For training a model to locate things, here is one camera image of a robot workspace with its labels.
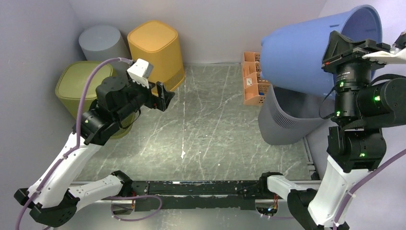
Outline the blue plastic bin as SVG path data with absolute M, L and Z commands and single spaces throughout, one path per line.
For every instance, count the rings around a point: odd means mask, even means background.
M 287 25 L 262 39 L 261 77 L 283 89 L 326 96 L 335 79 L 321 65 L 332 31 L 353 41 L 382 41 L 380 16 L 371 5 Z

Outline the yellow mesh bin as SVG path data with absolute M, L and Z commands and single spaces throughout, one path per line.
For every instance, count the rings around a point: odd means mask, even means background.
M 168 24 L 152 20 L 133 29 L 127 35 L 133 59 L 151 63 L 154 68 L 150 82 L 161 82 L 166 90 L 176 90 L 185 79 L 178 32 Z

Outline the light grey plastic bin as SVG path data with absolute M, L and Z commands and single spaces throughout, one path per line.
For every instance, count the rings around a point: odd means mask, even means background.
M 96 25 L 87 28 L 79 36 L 79 45 L 88 61 L 131 58 L 121 32 L 110 25 Z

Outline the dark grey mesh bin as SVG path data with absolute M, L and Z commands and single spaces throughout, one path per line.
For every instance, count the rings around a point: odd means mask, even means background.
M 258 124 L 263 140 L 269 145 L 290 145 L 325 123 L 320 118 L 334 110 L 333 99 L 291 91 L 280 87 L 268 90 Z

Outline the olive green mesh bin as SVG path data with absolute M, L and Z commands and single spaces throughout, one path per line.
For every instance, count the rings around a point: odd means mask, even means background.
M 83 88 L 91 72 L 100 64 L 99 61 L 78 61 L 69 65 L 62 73 L 55 94 L 70 114 L 77 118 L 79 101 Z M 96 87 L 110 76 L 118 76 L 113 66 L 103 66 L 93 77 L 84 101 L 83 111 L 89 110 L 91 103 L 96 99 Z

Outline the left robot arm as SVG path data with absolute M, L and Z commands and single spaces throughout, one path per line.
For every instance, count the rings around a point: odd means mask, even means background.
M 30 209 L 32 219 L 49 227 L 60 227 L 77 211 L 98 200 L 133 194 L 132 180 L 122 171 L 78 187 L 71 182 L 86 162 L 123 126 L 122 122 L 142 106 L 165 111 L 174 92 L 161 82 L 146 86 L 129 77 L 107 77 L 96 87 L 97 98 L 73 127 L 65 147 L 40 179 L 20 188 L 14 198 Z

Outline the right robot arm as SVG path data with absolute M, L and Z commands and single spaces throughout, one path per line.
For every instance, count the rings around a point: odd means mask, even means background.
M 327 137 L 327 167 L 318 189 L 306 188 L 279 172 L 265 172 L 258 182 L 263 198 L 282 198 L 295 220 L 306 230 L 347 230 L 345 214 L 356 191 L 395 160 L 383 161 L 383 128 L 406 123 L 406 78 L 372 71 L 389 64 L 405 64 L 406 34 L 392 45 L 371 39 L 352 41 L 332 31 L 322 59 L 322 70 L 336 76 L 332 92 L 335 123 Z

